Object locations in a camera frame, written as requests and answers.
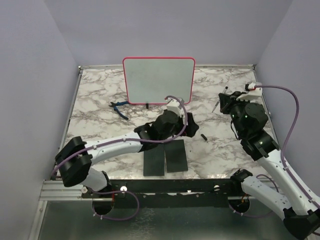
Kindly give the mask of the white whiteboard marker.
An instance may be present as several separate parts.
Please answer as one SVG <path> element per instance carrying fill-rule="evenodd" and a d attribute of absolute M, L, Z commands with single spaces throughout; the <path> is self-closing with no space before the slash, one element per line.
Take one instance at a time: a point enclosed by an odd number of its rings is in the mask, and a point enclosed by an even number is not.
<path fill-rule="evenodd" d="M 225 94 L 226 92 L 227 92 L 227 90 L 228 90 L 228 86 L 225 86 L 224 87 L 224 89 L 223 89 L 223 91 L 221 92 L 222 94 Z M 214 107 L 213 107 L 213 109 L 212 109 L 212 113 L 216 110 L 216 108 L 219 106 L 219 104 L 220 104 L 220 98 L 218 99 L 218 101 L 216 102 L 216 104 L 214 105 Z"/>

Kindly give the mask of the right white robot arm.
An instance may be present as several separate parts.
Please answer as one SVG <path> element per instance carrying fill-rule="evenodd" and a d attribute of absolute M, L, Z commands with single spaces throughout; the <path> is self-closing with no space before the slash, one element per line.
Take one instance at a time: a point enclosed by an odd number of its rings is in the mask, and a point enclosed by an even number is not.
<path fill-rule="evenodd" d="M 244 151 L 278 184 L 281 193 L 241 170 L 232 176 L 229 189 L 236 195 L 249 194 L 271 209 L 289 233 L 304 240 L 320 227 L 320 197 L 298 176 L 283 156 L 279 145 L 265 130 L 269 118 L 255 100 L 260 93 L 219 93 L 220 112 L 231 117 Z"/>

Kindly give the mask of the pink framed whiteboard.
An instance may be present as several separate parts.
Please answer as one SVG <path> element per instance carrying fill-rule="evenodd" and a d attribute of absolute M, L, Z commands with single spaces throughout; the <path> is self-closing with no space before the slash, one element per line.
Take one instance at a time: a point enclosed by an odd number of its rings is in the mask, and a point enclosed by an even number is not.
<path fill-rule="evenodd" d="M 163 105 L 165 97 L 192 99 L 196 60 L 190 56 L 128 56 L 122 60 L 127 100 Z"/>

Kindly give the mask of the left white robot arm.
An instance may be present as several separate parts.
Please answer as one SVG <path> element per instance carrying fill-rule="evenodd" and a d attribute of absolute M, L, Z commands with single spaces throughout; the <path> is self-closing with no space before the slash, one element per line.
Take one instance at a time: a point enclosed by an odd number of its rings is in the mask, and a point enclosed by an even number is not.
<path fill-rule="evenodd" d="M 176 136 L 192 138 L 199 129 L 192 113 L 187 119 L 175 112 L 165 110 L 153 122 L 136 127 L 133 131 L 105 140 L 85 141 L 73 137 L 55 156 L 55 162 L 63 185 L 73 187 L 84 185 L 97 196 L 106 197 L 111 183 L 104 171 L 97 171 L 94 165 L 124 154 L 135 154 L 154 149 L 160 144 L 172 141 Z"/>

